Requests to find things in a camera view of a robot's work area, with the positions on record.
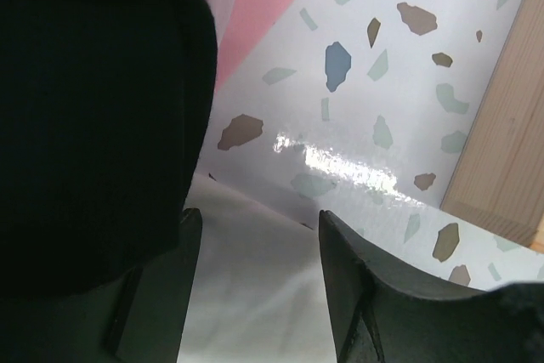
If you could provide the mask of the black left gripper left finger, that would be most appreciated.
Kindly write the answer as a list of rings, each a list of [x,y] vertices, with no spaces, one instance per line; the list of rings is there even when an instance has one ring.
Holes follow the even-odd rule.
[[[182,214],[178,246],[129,275],[105,347],[115,362],[175,362],[201,248],[201,212]]]

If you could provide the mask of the white floral print t-shirt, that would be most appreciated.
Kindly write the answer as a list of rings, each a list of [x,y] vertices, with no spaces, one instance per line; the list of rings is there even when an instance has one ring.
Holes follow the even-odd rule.
[[[240,359],[330,354],[316,233],[199,178],[186,209],[168,192],[99,182],[2,199],[2,361],[115,362],[105,343],[128,277],[178,246],[189,208],[201,248],[180,346],[225,329]]]

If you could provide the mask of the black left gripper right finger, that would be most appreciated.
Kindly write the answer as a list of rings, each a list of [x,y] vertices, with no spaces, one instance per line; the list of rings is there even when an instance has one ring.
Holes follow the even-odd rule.
[[[480,291],[423,272],[319,216],[339,362],[541,362],[543,285]]]

